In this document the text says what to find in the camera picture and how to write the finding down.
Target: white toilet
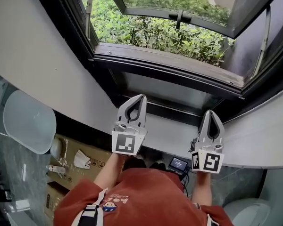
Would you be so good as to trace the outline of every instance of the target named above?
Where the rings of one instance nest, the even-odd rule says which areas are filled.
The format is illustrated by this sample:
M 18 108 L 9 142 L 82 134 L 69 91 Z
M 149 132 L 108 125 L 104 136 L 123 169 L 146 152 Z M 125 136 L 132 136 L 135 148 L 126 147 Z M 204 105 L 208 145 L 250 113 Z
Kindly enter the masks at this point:
M 224 207 L 234 226 L 263 225 L 270 212 L 267 201 L 247 198 L 230 202 Z

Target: cardboard box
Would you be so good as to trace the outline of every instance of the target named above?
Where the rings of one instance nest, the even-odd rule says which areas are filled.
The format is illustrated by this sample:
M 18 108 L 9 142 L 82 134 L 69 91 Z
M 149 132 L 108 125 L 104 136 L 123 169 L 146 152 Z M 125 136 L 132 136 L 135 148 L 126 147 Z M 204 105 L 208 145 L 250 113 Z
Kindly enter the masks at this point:
M 50 182 L 47 184 L 44 212 L 50 220 L 53 220 L 53 214 L 56 207 L 68 192 L 68 189 L 62 187 L 57 182 Z
M 52 180 L 69 190 L 74 188 L 83 178 L 93 181 L 111 155 L 111 152 L 80 143 L 65 136 L 56 134 L 56 138 L 63 144 L 62 155 L 58 159 L 51 157 L 50 165 L 65 167 L 66 173 L 58 174 L 50 171 L 48 175 Z M 82 169 L 74 165 L 75 154 L 78 150 L 81 150 L 91 159 L 90 169 Z

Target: person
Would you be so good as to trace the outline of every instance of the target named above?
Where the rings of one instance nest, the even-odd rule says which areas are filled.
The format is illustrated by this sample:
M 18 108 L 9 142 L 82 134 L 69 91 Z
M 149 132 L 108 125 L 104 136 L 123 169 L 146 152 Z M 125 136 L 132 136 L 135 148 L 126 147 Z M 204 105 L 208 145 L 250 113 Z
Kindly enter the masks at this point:
M 163 163 L 148 169 L 129 158 L 120 173 L 124 158 L 113 153 L 94 182 L 75 186 L 56 208 L 54 226 L 232 226 L 224 210 L 212 206 L 210 174 L 197 173 L 190 200 Z

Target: floor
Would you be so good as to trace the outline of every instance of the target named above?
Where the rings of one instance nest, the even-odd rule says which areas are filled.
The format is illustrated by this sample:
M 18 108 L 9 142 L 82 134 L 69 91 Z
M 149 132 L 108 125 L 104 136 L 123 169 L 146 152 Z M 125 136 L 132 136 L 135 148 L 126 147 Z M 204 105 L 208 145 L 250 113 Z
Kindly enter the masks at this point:
M 50 225 L 45 217 L 46 165 L 50 154 L 37 155 L 6 135 L 0 109 L 0 180 L 9 187 L 12 204 L 1 203 L 1 211 L 25 211 L 39 226 Z
M 13 202 L 2 205 L 5 211 L 25 211 L 39 226 L 51 225 L 45 216 L 45 190 L 47 183 L 46 165 L 50 155 L 37 155 L 6 135 L 3 121 L 3 108 L 0 108 L 0 179 L 9 186 Z M 168 165 L 173 156 L 164 154 Z M 255 197 L 261 181 L 262 169 L 242 169 L 222 167 L 221 172 L 212 175 L 213 202 L 224 206 L 240 198 Z M 186 188 L 191 196 L 195 174 L 189 173 Z

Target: black wire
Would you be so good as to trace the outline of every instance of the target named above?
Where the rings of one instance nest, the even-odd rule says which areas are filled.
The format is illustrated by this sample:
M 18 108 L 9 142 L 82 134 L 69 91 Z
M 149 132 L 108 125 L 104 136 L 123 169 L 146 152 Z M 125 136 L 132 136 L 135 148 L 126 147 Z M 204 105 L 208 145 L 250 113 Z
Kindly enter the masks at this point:
M 185 176 L 185 177 L 183 178 L 183 185 L 184 185 L 184 186 L 185 186 L 186 181 L 187 181 L 187 177 Z
M 189 195 L 188 195 L 188 190 L 187 190 L 187 188 L 185 187 L 185 185 L 183 185 L 183 188 L 184 188 L 184 190 L 185 190 L 185 193 L 187 194 L 187 197 L 189 197 Z
M 187 183 L 187 184 L 184 184 L 185 186 L 189 185 L 189 182 L 190 182 L 189 173 L 187 174 L 187 179 L 185 180 L 185 182 L 187 182 L 187 181 L 188 181 L 188 183 Z

